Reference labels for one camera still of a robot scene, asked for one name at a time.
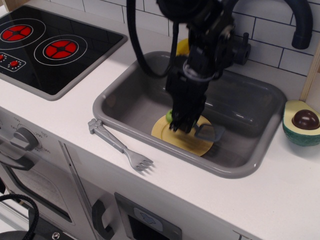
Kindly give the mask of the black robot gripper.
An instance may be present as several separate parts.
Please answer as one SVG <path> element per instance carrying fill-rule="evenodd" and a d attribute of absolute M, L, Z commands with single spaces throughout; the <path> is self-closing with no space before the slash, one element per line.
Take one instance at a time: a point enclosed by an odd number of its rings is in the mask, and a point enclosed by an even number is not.
<path fill-rule="evenodd" d="M 186 60 L 186 56 L 175 58 L 173 68 L 167 76 L 165 90 L 172 98 L 172 121 L 169 129 L 173 132 L 181 129 L 188 134 L 204 110 L 205 92 L 209 84 L 191 80 L 186 76 L 183 70 Z"/>

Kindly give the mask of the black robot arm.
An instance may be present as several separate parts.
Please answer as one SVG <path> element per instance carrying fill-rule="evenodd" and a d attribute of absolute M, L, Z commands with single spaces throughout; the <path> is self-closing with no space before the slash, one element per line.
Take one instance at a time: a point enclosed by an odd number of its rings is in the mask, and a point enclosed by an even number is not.
<path fill-rule="evenodd" d="M 189 29 L 189 54 L 178 57 L 165 90 L 173 100 L 170 130 L 189 133 L 199 120 L 210 81 L 219 79 L 233 61 L 235 22 L 219 0 L 159 0 L 162 14 Z"/>

